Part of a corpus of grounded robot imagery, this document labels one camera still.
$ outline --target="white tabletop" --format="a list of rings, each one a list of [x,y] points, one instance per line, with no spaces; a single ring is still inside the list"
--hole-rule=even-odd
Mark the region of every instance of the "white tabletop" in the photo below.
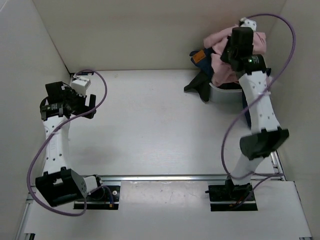
[[[241,104],[203,103],[184,86],[194,70],[101,71],[106,101],[93,119],[78,118],[69,130],[72,168],[82,175],[224,174],[220,148]],[[104,88],[90,76],[88,94]],[[250,130],[243,118],[229,135],[225,159],[230,171],[240,156],[239,140]],[[273,173],[265,159],[259,173]]]
[[[299,240],[311,237],[294,182],[266,181],[258,211],[211,212],[204,181],[121,183],[118,210],[61,216],[33,203],[25,233],[34,240]],[[58,207],[67,212],[73,203]]]

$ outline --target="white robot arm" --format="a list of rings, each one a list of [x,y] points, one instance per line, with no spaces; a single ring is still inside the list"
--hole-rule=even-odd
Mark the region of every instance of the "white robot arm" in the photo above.
[[[95,107],[96,96],[92,94],[89,106],[85,105],[86,90],[90,84],[90,80],[83,76],[74,77],[70,86],[61,81],[46,84],[48,97],[40,104],[46,137],[71,115],[79,115]],[[84,117],[92,119],[95,113]],[[90,191],[102,183],[97,175],[82,177],[72,170],[68,162],[69,128],[68,122],[54,133],[46,146],[42,175],[35,180],[36,188],[51,207],[86,198]]]
[[[254,21],[241,19],[240,27],[232,29],[227,44],[227,57],[221,56],[221,60],[227,59],[225,62],[236,72],[248,105],[263,95],[249,109],[252,134],[240,139],[242,154],[225,182],[231,199],[239,199],[248,193],[251,176],[258,165],[289,137],[289,131],[281,129],[275,116],[270,92],[265,92],[268,83],[264,58],[260,54],[253,54],[256,27]]]

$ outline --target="white enclosure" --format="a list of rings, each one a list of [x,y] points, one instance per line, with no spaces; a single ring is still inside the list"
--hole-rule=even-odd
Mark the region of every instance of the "white enclosure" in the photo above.
[[[35,233],[35,240],[105,239],[108,234],[110,239],[139,240],[298,240],[311,234],[320,239],[319,11],[318,0],[0,0],[0,239],[14,239],[18,230]],[[280,14],[296,30],[295,55],[271,90],[278,120],[290,132],[278,151],[288,181],[268,181],[254,192],[258,212],[212,214],[206,212],[210,205],[203,196],[211,182],[186,180],[200,175],[223,183],[221,142],[242,106],[204,104],[195,93],[184,93],[198,71],[189,53],[202,48],[209,34],[258,13]],[[266,61],[275,75],[289,54],[290,31],[272,17],[255,20],[258,31],[266,33]],[[156,182],[123,181],[119,211],[65,218],[32,203],[25,215],[27,170],[45,138],[39,113],[45,84],[68,82],[69,72],[84,68],[101,71],[109,92],[93,119],[71,123],[73,169],[81,175],[126,176],[117,183],[156,175],[159,180],[175,175],[171,179],[185,182],[171,182],[167,187],[172,192],[167,189],[167,195],[160,195],[154,192],[160,186]],[[96,75],[91,81],[89,94],[99,101],[102,84]],[[230,169],[240,154],[240,137],[249,133],[244,119],[231,132],[225,149]],[[257,171],[274,173],[275,156]],[[42,167],[41,157],[33,179]],[[190,185],[179,192],[179,184]],[[141,199],[141,189],[149,197]],[[171,201],[173,192],[183,196],[173,195]],[[152,196],[157,194],[161,199],[156,207]],[[168,198],[169,208],[164,205]],[[183,207],[176,207],[181,201]],[[72,206],[61,209],[72,211]],[[191,209],[190,215],[185,209]],[[240,234],[248,227],[243,219],[257,235]],[[52,222],[56,228],[49,226]],[[231,228],[243,225],[229,230],[225,223]],[[117,232],[113,226],[121,224],[126,230]],[[146,224],[153,228],[134,233]],[[184,234],[179,235],[175,226]]]
[[[190,69],[203,38],[285,0],[34,0],[70,72]],[[260,18],[270,32],[275,19]]]

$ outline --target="pink shirt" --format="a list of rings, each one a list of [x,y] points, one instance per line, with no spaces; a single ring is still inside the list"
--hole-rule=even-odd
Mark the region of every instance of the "pink shirt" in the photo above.
[[[221,84],[238,82],[236,73],[231,69],[231,66],[220,60],[227,42],[228,36],[231,36],[232,29],[238,27],[226,28],[220,32],[216,32],[203,40],[206,49],[213,48],[216,53],[211,54],[211,66],[214,74],[212,84],[219,87]],[[253,54],[265,54],[267,51],[266,34],[264,32],[254,32],[253,34]]]

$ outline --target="purple cable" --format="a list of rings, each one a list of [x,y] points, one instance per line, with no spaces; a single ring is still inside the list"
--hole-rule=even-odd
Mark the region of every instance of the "purple cable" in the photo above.
[[[32,162],[31,162],[31,164],[30,164],[30,167],[29,167],[29,169],[28,169],[27,175],[26,175],[26,185],[27,185],[27,188],[28,188],[28,190],[29,190],[30,195],[32,196],[32,198],[34,199],[34,201],[35,201],[37,204],[39,204],[41,207],[43,207],[43,208],[45,208],[45,209],[47,209],[47,210],[49,210],[49,211],[51,211],[51,212],[53,212],[53,213],[60,214],[60,215],[64,215],[64,216],[70,216],[70,217],[78,217],[78,216],[83,215],[83,214],[86,212],[86,210],[87,210],[87,200],[86,200],[86,198],[84,198],[84,208],[83,208],[83,211],[82,211],[82,212],[79,212],[79,213],[70,213],[70,212],[64,212],[64,211],[59,211],[59,210],[57,210],[57,209],[54,209],[54,208],[46,205],[44,202],[42,202],[42,201],[35,195],[35,193],[33,192],[32,188],[31,188],[31,172],[32,172],[32,169],[33,169],[33,167],[34,167],[34,165],[35,165],[35,163],[36,163],[39,155],[41,154],[41,152],[45,149],[45,147],[46,147],[47,144],[50,142],[50,140],[51,140],[52,137],[55,135],[55,133],[56,133],[59,129],[61,129],[61,128],[63,127],[63,125],[71,122],[72,120],[75,120],[75,119],[77,119],[77,118],[80,118],[80,117],[83,117],[83,116],[85,116],[85,115],[88,115],[88,114],[92,113],[92,112],[95,111],[98,107],[100,107],[100,105],[105,101],[105,99],[106,99],[106,97],[107,97],[107,93],[108,93],[108,87],[107,87],[106,80],[104,79],[104,77],[103,77],[100,73],[98,73],[97,71],[91,70],[91,69],[86,69],[86,70],[79,71],[79,72],[76,73],[76,75],[78,75],[78,74],[81,73],[81,72],[86,72],[86,71],[94,72],[95,74],[97,74],[97,75],[101,78],[101,80],[102,80],[102,82],[103,82],[103,84],[104,84],[104,95],[103,95],[102,100],[101,100],[93,109],[91,109],[91,110],[89,110],[89,111],[87,111],[87,112],[81,113],[81,114],[79,114],[79,115],[77,115],[77,116],[73,116],[73,117],[69,118],[68,120],[66,120],[66,121],[62,122],[61,124],[59,124],[59,125],[52,131],[52,133],[48,136],[48,138],[43,142],[43,144],[41,145],[39,151],[38,151],[38,152],[36,153],[36,155],[34,156]],[[109,190],[109,193],[110,193],[110,202],[111,202],[111,200],[112,200],[112,202],[113,202],[113,196],[112,196],[112,194],[111,194],[110,189],[109,189],[107,186],[100,186],[100,187],[92,190],[91,193],[93,193],[94,191],[96,191],[96,190],[98,190],[99,188],[102,188],[102,187],[106,187],[106,189]]]
[[[270,87],[274,84],[274,82],[280,77],[280,75],[284,72],[284,70],[287,68],[287,66],[289,65],[294,52],[295,52],[295,48],[296,48],[296,32],[294,30],[294,27],[291,25],[290,22],[288,22],[288,20],[286,20],[284,17],[276,15],[276,14],[272,14],[272,13],[260,13],[260,14],[256,14],[256,15],[252,15],[249,16],[247,18],[254,18],[254,17],[258,17],[258,16],[272,16],[275,18],[278,18],[280,20],[282,20],[283,22],[285,22],[287,24],[287,26],[290,28],[291,33],[292,33],[292,47],[291,47],[291,52],[290,55],[288,57],[288,59],[285,61],[283,68],[281,69],[281,71],[274,77],[274,79],[270,82],[270,84],[263,90],[263,94],[260,94],[260,96],[254,100],[252,103],[250,103],[245,109],[243,109],[240,114],[233,120],[233,122],[230,124],[230,126],[228,127],[228,129],[226,130],[224,137],[223,137],[223,141],[222,141],[222,145],[221,145],[221,162],[223,165],[223,168],[225,170],[225,172],[227,173],[228,176],[231,176],[234,179],[244,179],[249,175],[256,175],[256,176],[262,176],[262,177],[267,177],[265,179],[263,179],[260,183],[264,182],[265,180],[272,178],[272,177],[281,177],[283,176],[282,173],[276,173],[276,174],[262,174],[262,173],[255,173],[255,172],[249,172],[248,174],[246,174],[245,176],[242,177],[234,177],[231,175],[231,173],[228,171],[227,166],[226,166],[226,161],[225,161],[225,145],[226,145],[226,141],[227,141],[227,137],[231,131],[231,129],[235,126],[236,122],[253,106],[255,105],[257,102],[259,102],[261,100],[261,98],[263,98],[264,93],[266,93]]]

